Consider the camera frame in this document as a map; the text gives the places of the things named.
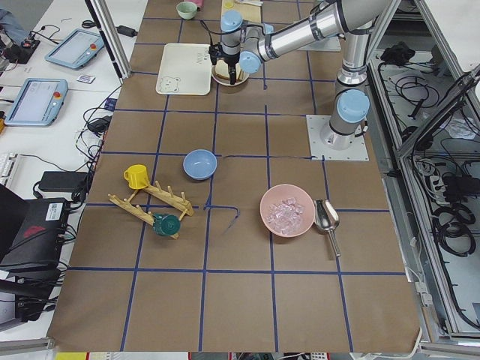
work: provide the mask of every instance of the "yellow mug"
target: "yellow mug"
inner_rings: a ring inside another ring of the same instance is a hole
[[[128,186],[132,189],[144,189],[150,185],[147,166],[142,164],[132,165],[123,173],[123,177],[128,181]]]

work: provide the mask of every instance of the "person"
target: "person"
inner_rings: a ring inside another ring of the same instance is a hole
[[[17,45],[21,45],[29,36],[29,32],[23,29],[10,11],[0,8],[0,31],[2,29]]]

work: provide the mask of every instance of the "keyboard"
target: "keyboard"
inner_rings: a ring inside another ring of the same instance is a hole
[[[14,152],[0,154],[0,184],[9,188],[14,182],[15,172],[23,156]]]

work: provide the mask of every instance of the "pink bowl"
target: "pink bowl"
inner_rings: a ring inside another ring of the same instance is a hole
[[[304,211],[301,214],[302,222],[299,228],[295,231],[295,233],[285,235],[273,230],[267,221],[267,217],[272,212],[270,209],[271,205],[280,204],[282,201],[291,197],[296,198],[297,203],[304,206]],[[262,221],[267,229],[269,229],[272,233],[283,238],[292,238],[294,236],[299,236],[303,233],[306,233],[307,230],[311,228],[315,221],[315,205],[310,195],[308,195],[300,187],[291,184],[281,184],[270,188],[266,193],[263,194],[262,200],[260,200],[260,216],[262,217]]]

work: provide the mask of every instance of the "green bowl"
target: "green bowl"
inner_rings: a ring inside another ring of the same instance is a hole
[[[182,1],[177,5],[177,13],[182,19],[193,19],[197,15],[197,4],[191,1]]]

